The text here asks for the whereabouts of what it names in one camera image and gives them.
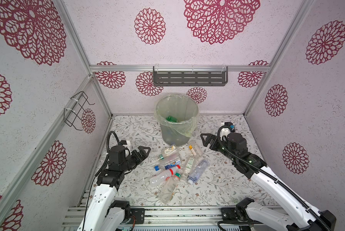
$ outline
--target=leaf pattern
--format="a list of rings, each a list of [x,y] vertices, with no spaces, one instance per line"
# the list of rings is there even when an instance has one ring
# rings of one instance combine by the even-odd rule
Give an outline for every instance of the leaf pattern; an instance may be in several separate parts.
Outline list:
[[[249,127],[240,115],[201,115],[192,139],[201,147],[210,165],[194,185],[179,183],[169,206],[233,206],[245,197],[253,198],[263,205],[277,205],[270,195],[253,181],[238,172],[231,161],[221,153],[202,145],[201,133],[216,134],[221,122],[232,122],[236,132],[247,140],[251,153],[261,157]],[[149,178],[156,174],[154,160],[168,145],[163,141],[160,125],[154,116],[116,116],[112,124],[120,140],[130,140],[132,148],[139,145],[151,147],[149,157],[125,178],[116,195],[116,200],[128,200],[131,206],[166,206],[158,200],[163,184],[157,187],[149,185]],[[110,147],[116,145],[111,139]],[[191,155],[188,146],[179,147],[182,159]],[[99,169],[105,159],[105,151],[98,164]]]

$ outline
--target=patterned wallpaper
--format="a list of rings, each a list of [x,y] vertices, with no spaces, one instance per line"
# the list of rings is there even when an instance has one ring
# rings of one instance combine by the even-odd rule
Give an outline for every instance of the patterned wallpaper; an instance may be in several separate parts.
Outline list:
[[[274,172],[345,230],[345,0],[313,5],[248,121]]]
[[[154,86],[151,72],[96,72],[112,113],[153,113],[166,95],[188,95],[200,113],[243,113],[263,72],[229,72],[224,87]]]
[[[271,60],[301,0],[64,0],[90,63]]]
[[[64,2],[92,64],[267,65],[301,1]],[[153,113],[170,93],[201,113],[243,113],[262,76],[230,72],[225,87],[193,88],[156,87],[151,72],[96,73],[117,114]]]
[[[0,1],[0,199],[86,76],[51,1]],[[83,131],[64,129],[0,230],[56,229],[77,204],[107,122],[99,101],[79,116]]]
[[[93,85],[85,92],[93,105],[75,108],[81,120],[74,125],[82,131],[64,126],[19,196],[24,206],[19,230],[58,230],[68,207],[77,206],[82,196],[108,121]]]

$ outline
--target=mounting plate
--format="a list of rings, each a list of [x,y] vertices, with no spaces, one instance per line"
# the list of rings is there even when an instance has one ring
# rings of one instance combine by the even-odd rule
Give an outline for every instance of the mounting plate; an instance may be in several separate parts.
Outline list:
[[[218,72],[156,71],[153,67],[155,86],[225,86],[228,82],[228,67]]]

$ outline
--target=white label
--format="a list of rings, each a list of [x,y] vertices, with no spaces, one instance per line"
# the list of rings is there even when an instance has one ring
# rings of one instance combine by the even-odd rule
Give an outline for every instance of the white label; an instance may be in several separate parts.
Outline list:
[[[194,161],[194,158],[193,157],[190,157],[189,160],[188,160],[188,163],[187,163],[187,166],[186,168],[190,171],[193,167],[193,161]]]
[[[175,145],[172,145],[170,148],[165,150],[165,154],[169,155],[170,153],[172,153],[174,150],[176,149]]]

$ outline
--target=bottle cap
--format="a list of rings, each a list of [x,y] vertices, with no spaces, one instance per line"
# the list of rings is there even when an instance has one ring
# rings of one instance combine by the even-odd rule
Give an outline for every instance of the bottle cap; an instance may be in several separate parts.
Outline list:
[[[175,173],[175,176],[180,179],[180,174],[178,172]]]

